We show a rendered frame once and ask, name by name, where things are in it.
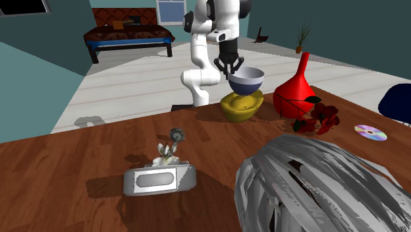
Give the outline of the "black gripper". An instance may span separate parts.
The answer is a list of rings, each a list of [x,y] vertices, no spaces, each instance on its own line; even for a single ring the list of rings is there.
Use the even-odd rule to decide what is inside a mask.
[[[219,58],[215,58],[213,62],[226,79],[229,78],[228,64],[231,66],[230,73],[234,74],[244,62],[244,58],[238,55],[238,39],[219,42]]]

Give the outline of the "blue and white bowl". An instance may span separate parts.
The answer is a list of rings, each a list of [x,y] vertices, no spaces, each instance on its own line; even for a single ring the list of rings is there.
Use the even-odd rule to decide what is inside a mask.
[[[234,74],[229,74],[229,85],[234,93],[242,96],[253,94],[259,89],[265,73],[255,67],[240,67]]]

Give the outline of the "yellow ingot-shaped bowl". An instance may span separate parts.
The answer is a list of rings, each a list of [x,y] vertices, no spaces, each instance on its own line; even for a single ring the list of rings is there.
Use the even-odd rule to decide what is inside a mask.
[[[263,93],[257,90],[254,93],[241,96],[232,92],[221,101],[225,117],[232,123],[241,123],[250,119],[263,102]]]

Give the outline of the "dark red dustpan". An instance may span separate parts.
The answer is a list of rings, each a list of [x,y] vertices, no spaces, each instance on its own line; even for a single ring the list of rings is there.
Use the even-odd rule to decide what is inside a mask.
[[[262,36],[262,35],[261,35],[261,29],[262,29],[262,27],[259,28],[257,37],[256,37],[256,39],[253,41],[253,44],[263,43],[263,42],[266,42],[266,41],[267,41],[267,39],[268,39],[269,36]]]

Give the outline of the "red long-necked vase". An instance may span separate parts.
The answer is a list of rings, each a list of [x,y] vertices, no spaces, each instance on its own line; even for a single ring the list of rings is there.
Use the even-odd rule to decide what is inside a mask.
[[[307,97],[315,95],[305,78],[309,56],[308,52],[302,53],[296,74],[278,86],[273,93],[273,105],[281,117],[296,119],[313,107],[312,103],[304,101]]]

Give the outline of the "potted green plant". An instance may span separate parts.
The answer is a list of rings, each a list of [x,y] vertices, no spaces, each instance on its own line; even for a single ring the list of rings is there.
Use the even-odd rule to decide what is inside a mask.
[[[303,44],[306,42],[307,38],[312,34],[312,18],[309,21],[303,23],[298,27],[298,37],[296,46],[296,53],[299,54],[302,51]]]

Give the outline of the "white-framed window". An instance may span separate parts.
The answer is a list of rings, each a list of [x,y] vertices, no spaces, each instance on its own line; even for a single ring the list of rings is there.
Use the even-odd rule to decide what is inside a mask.
[[[158,24],[182,26],[186,14],[186,0],[156,0]]]

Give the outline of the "bed with brown cover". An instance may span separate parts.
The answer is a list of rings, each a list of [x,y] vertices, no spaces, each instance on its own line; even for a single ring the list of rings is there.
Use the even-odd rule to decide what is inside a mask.
[[[158,25],[155,8],[93,8],[97,26],[84,34],[94,64],[98,51],[165,47],[172,57],[172,33]]]

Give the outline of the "red rose with stem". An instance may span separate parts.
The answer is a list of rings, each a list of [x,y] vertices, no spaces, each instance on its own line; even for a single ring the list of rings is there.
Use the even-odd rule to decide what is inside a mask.
[[[316,130],[315,124],[319,121],[320,128],[317,130],[316,134],[321,135],[328,132],[334,125],[340,123],[340,119],[337,116],[339,110],[333,105],[324,105],[321,103],[321,98],[317,96],[308,96],[304,100],[291,100],[282,97],[279,94],[274,96],[279,98],[280,102],[280,117],[283,116],[283,102],[287,102],[293,108],[297,109],[295,121],[291,123],[294,132],[305,133],[314,132]],[[294,102],[305,102],[314,105],[314,109],[311,113],[303,110],[301,107],[297,106]]]

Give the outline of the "white and grey figurine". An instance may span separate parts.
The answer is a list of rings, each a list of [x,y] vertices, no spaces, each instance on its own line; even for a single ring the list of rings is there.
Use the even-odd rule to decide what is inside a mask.
[[[180,159],[175,156],[175,152],[177,150],[178,143],[185,139],[185,133],[180,128],[173,128],[171,129],[169,136],[173,142],[173,145],[169,146],[167,142],[164,144],[159,143],[157,145],[157,151],[160,156],[152,161],[153,167],[179,164]]]

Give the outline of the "grey striped helmet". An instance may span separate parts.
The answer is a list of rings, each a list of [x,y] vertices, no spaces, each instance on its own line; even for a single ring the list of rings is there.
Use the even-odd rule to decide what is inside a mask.
[[[236,172],[242,232],[411,232],[411,194],[336,144],[283,134]]]

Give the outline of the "shiny compact disc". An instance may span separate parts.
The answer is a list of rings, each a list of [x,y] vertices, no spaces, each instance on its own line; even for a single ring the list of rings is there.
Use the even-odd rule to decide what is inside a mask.
[[[387,139],[387,135],[384,132],[368,125],[356,125],[354,130],[358,134],[371,140],[385,141]]]

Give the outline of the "dark blue chair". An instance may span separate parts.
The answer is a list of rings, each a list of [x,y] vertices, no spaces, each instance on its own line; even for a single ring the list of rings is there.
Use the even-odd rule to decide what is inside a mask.
[[[396,84],[388,89],[378,105],[380,114],[411,127],[411,83]]]

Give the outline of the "brown wooden table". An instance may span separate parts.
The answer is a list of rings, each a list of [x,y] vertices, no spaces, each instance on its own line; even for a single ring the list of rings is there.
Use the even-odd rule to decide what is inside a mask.
[[[125,196],[124,172],[156,158],[175,127],[185,132],[177,155],[195,165],[196,186]],[[242,232],[236,171],[290,132],[266,94],[243,123],[213,104],[0,144],[0,232]]]

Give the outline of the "dark framed window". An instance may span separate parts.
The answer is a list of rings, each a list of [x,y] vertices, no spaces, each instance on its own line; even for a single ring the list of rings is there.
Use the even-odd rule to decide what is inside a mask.
[[[46,0],[0,0],[0,16],[49,12]]]

